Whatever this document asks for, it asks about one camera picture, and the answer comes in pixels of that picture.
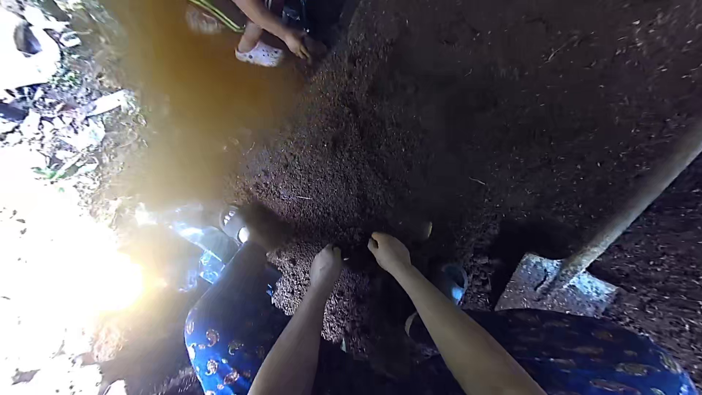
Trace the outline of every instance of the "soil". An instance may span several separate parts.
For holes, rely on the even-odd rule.
[[[697,8],[361,2],[297,119],[230,177],[229,198],[262,202],[296,231],[271,257],[284,273],[276,304],[292,313],[314,254],[338,243],[347,270],[324,337],[407,374],[420,358],[402,336],[412,306],[365,250],[370,233],[400,235],[426,273],[463,263],[466,309],[489,309],[524,252],[568,255],[695,124]],[[592,270],[628,291],[608,317],[700,382],[697,179],[684,175]]]

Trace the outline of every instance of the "green stripe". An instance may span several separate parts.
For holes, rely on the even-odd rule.
[[[226,15],[222,11],[219,11],[215,6],[210,4],[207,0],[188,0],[191,3],[197,4],[198,6],[201,6],[202,8],[205,8],[207,11],[211,12],[214,14],[214,16],[221,21],[221,23],[224,23],[227,27],[229,27],[231,30],[234,30],[236,33],[243,33],[244,32],[244,27],[237,25],[232,21],[231,19],[227,18]]]

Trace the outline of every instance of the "sandal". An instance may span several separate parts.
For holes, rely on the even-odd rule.
[[[239,244],[244,244],[251,237],[244,219],[239,215],[239,206],[228,205],[220,215],[220,229]]]
[[[241,53],[237,49],[237,59],[263,67],[276,67],[283,61],[285,53],[282,49],[275,48],[259,41],[249,52]]]
[[[439,269],[437,275],[433,277],[432,284],[439,288],[439,291],[446,295],[453,304],[458,306],[468,290],[468,273],[459,264],[445,264]],[[407,336],[413,337],[410,335],[410,328],[417,315],[415,311],[404,322],[404,331]]]

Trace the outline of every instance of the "forearm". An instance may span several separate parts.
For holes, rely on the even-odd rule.
[[[521,366],[416,268],[393,273],[412,299],[446,366],[469,394],[544,394]]]
[[[283,25],[280,18],[265,7],[263,0],[233,0],[233,2],[253,23],[281,40],[285,40],[286,34],[290,33],[290,29]]]
[[[266,356],[251,386],[252,395],[303,395],[312,391],[319,358],[324,305],[329,291],[311,287]]]

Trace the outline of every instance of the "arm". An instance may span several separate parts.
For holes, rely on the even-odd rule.
[[[485,329],[412,266],[409,251],[398,239],[374,233],[369,249],[412,299],[446,366],[466,394],[545,394]]]
[[[263,361],[249,394],[306,395],[312,391],[324,305],[340,273],[341,251],[327,245],[314,258],[310,288]]]
[[[233,0],[233,2],[246,14],[246,17],[249,18],[251,22],[261,26],[265,31],[283,40],[288,48],[290,48],[290,51],[296,56],[306,60],[311,59],[310,53],[303,43],[305,33],[292,30],[286,25],[283,25],[280,18],[273,15],[263,4],[262,0]]]

